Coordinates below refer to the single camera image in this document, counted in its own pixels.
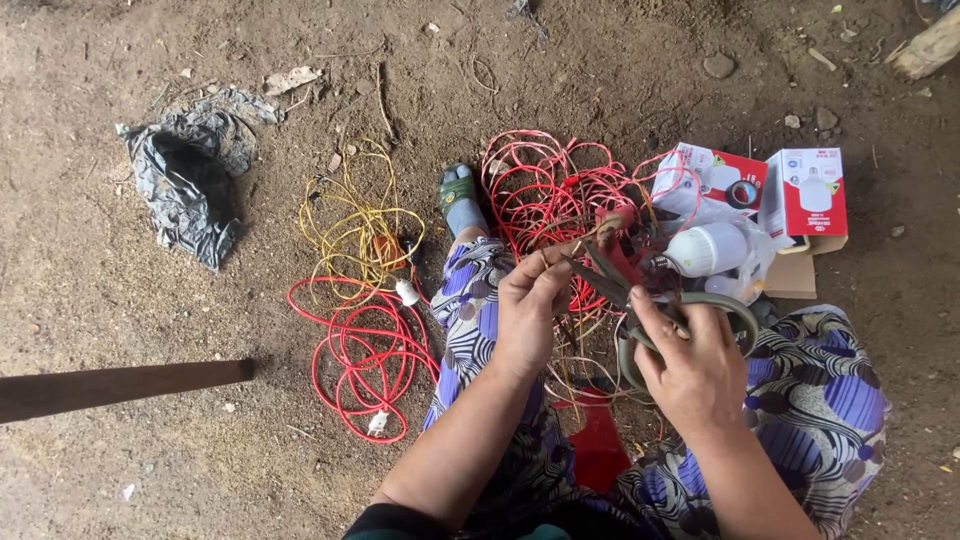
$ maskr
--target leg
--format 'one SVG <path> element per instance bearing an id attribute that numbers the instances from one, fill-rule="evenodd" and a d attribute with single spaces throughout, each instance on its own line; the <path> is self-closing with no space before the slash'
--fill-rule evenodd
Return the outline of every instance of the leg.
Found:
<path id="1" fill-rule="evenodd" d="M 890 406 L 863 346 L 842 311 L 816 307 L 764 331 L 747 361 L 745 422 L 810 520 L 839 538 L 883 465 Z M 621 475 L 610 495 L 674 538 L 719 536 L 696 457 L 679 439 Z"/>
<path id="2" fill-rule="evenodd" d="M 460 179 L 466 175 L 458 174 Z M 487 237 L 485 223 L 479 227 L 470 216 L 450 219 L 455 210 L 457 207 L 447 215 L 447 222 L 456 239 L 444 264 L 444 284 L 432 301 L 433 314 L 446 330 L 446 343 L 440 382 L 423 422 L 425 430 L 490 360 L 498 332 L 497 285 L 515 266 L 503 244 Z M 474 225 L 455 230 L 454 224 L 463 221 Z M 540 378 L 531 388 L 514 438 L 465 529 L 496 529 L 543 509 L 572 490 L 572 469 L 573 447 L 562 436 Z"/>

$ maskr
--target woman's right hand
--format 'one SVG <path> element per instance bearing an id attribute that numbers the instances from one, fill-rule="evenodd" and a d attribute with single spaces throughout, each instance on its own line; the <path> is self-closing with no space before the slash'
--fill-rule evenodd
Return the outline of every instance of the woman's right hand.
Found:
<path id="1" fill-rule="evenodd" d="M 630 303 L 663 356 L 660 363 L 652 351 L 636 347 L 634 359 L 650 395 L 695 454 L 730 450 L 728 443 L 749 430 L 743 423 L 747 362 L 726 313 L 705 304 L 680 305 L 691 333 L 684 339 L 643 287 L 630 291 Z"/>

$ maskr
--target dirt ground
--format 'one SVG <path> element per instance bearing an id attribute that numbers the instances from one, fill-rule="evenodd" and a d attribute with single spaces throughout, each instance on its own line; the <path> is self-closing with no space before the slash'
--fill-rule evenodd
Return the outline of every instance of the dirt ground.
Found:
<path id="1" fill-rule="evenodd" d="M 3 538 L 335 538 L 363 507 L 416 428 L 392 446 L 348 433 L 310 387 L 319 328 L 284 297 L 315 261 L 296 215 L 303 184 L 336 144 L 334 127 L 382 133 L 374 96 L 352 103 L 371 61 L 386 66 L 402 200 L 428 222 L 428 289 L 447 242 L 437 171 L 476 163 L 481 141 L 505 129 L 601 140 L 628 164 L 652 155 L 650 137 L 661 150 L 682 139 L 745 154 L 751 135 L 763 159 L 783 146 L 840 146 L 851 239 L 818 257 L 820 298 L 852 317 L 895 407 L 886 469 L 848 536 L 955 537 L 960 63 L 915 84 L 870 64 L 925 27 L 913 0 L 542 0 L 547 41 L 506 21 L 508 3 L 0 7 L 0 375 L 261 361 L 250 383 L 0 428 Z M 837 3 L 843 11 L 831 13 Z M 424 32 L 429 22 L 437 34 Z M 845 22 L 859 31 L 851 42 L 840 38 Z M 315 58 L 384 38 L 373 55 Z M 810 46 L 839 69 L 813 60 Z M 736 61 L 724 80 L 702 66 L 718 51 Z M 493 98 L 472 80 L 474 58 L 501 88 Z M 262 161 L 238 181 L 248 232 L 220 273 L 158 247 L 146 206 L 124 183 L 130 165 L 113 124 L 152 121 L 170 96 L 209 79 L 257 89 L 305 64 L 324 72 L 325 95 L 258 131 Z M 177 76 L 186 67 L 191 80 Z M 920 95 L 927 87 L 932 97 Z M 823 141 L 810 122 L 784 127 L 786 114 L 817 107 L 839 116 L 842 133 Z M 906 229 L 894 238 L 896 226 Z M 421 374 L 401 403 L 414 427 L 430 391 Z"/>

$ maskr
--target foot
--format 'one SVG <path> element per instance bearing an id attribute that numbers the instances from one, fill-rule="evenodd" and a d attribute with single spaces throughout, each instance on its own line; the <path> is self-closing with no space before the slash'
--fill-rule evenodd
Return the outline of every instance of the foot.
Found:
<path id="1" fill-rule="evenodd" d="M 440 209 L 450 229 L 450 236 L 459 236 L 467 227 L 490 234 L 487 220 L 477 206 L 473 174 L 463 163 L 454 163 L 444 169 L 440 183 Z"/>

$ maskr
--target rock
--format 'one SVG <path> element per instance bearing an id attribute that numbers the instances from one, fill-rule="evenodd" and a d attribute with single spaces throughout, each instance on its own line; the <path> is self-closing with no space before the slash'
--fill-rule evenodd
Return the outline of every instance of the rock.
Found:
<path id="1" fill-rule="evenodd" d="M 837 118 L 837 115 L 830 112 L 830 110 L 824 109 L 823 107 L 817 108 L 817 129 L 818 130 L 820 131 L 832 130 L 834 127 L 836 127 L 837 122 L 839 121 L 840 119 Z"/>
<path id="2" fill-rule="evenodd" d="M 375 86 L 367 79 L 361 79 L 357 81 L 357 93 L 365 96 L 372 93 L 375 90 Z"/>
<path id="3" fill-rule="evenodd" d="M 730 77 L 730 74 L 733 73 L 735 68 L 736 64 L 733 63 L 733 60 L 720 53 L 704 60 L 704 69 L 707 71 L 707 74 L 714 79 L 726 79 Z"/>

